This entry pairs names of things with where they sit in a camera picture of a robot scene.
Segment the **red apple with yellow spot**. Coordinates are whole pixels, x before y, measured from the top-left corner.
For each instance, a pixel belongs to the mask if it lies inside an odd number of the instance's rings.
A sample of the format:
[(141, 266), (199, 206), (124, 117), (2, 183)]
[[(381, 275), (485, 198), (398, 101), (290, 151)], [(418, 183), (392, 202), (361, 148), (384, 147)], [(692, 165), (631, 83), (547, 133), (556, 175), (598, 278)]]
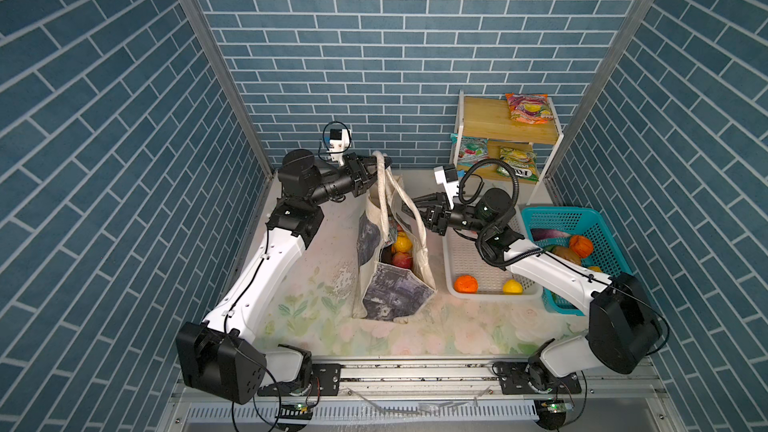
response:
[(412, 270), (413, 257), (409, 252), (396, 252), (392, 255), (391, 264), (398, 268)]

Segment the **beige canvas grocery bag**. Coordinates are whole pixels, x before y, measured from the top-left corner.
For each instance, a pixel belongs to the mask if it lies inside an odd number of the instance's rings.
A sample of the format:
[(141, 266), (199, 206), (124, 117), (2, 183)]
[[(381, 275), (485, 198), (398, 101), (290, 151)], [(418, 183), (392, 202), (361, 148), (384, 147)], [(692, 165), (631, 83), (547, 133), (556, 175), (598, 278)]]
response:
[(427, 230), (415, 200), (384, 154), (373, 154), (373, 171), (376, 177), (359, 218), (353, 317), (406, 323), (436, 293)]

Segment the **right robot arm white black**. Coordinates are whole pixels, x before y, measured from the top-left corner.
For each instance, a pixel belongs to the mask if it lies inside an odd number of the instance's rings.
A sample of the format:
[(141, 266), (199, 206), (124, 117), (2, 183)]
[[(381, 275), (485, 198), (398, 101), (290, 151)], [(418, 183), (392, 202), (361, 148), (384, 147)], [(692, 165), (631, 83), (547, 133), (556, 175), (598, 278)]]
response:
[(432, 232), (469, 232), (487, 265), (532, 280), (587, 317), (585, 331), (551, 339), (528, 359), (524, 373), (533, 390), (548, 393), (570, 374), (600, 366), (629, 374), (664, 346), (669, 325), (635, 277), (578, 266), (528, 240), (511, 226), (516, 200), (506, 191), (493, 188), (473, 205), (438, 192), (415, 198), (410, 208)]

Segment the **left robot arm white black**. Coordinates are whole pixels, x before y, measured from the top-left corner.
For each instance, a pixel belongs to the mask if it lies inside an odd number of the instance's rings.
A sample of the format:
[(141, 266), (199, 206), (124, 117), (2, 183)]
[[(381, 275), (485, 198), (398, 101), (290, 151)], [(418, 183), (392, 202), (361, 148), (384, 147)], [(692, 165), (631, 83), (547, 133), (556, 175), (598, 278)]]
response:
[(240, 405), (258, 395), (283, 398), (311, 389), (311, 353), (289, 345), (260, 351), (258, 328), (279, 285), (320, 230), (323, 204), (382, 184), (391, 163), (379, 152), (346, 153), (338, 166), (305, 149), (284, 157), (277, 174), (281, 195), (255, 256), (219, 304), (176, 336), (186, 386)]

